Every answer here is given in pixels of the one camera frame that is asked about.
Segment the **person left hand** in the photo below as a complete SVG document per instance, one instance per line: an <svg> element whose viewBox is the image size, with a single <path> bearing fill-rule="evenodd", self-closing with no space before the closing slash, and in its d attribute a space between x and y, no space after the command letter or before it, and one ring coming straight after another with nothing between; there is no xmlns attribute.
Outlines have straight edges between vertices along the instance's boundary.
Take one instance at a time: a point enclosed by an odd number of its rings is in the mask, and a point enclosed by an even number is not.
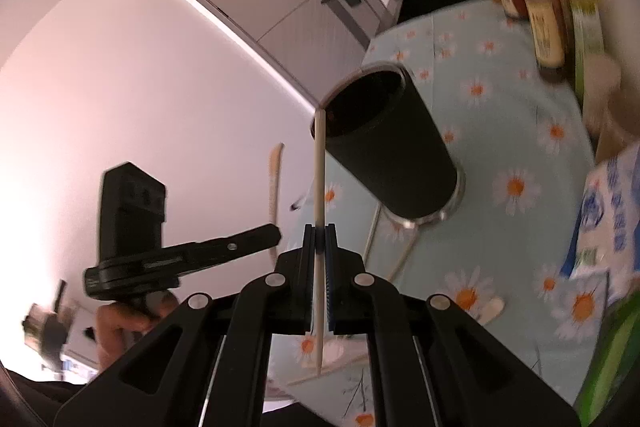
<svg viewBox="0 0 640 427"><path fill-rule="evenodd" d="M127 351L126 333L146 335L178 306L177 297L170 291L165 291L156 309L155 317L149 317L125 303L110 303L99 307L96 310L96 325L94 325L99 370L105 371Z"/></svg>

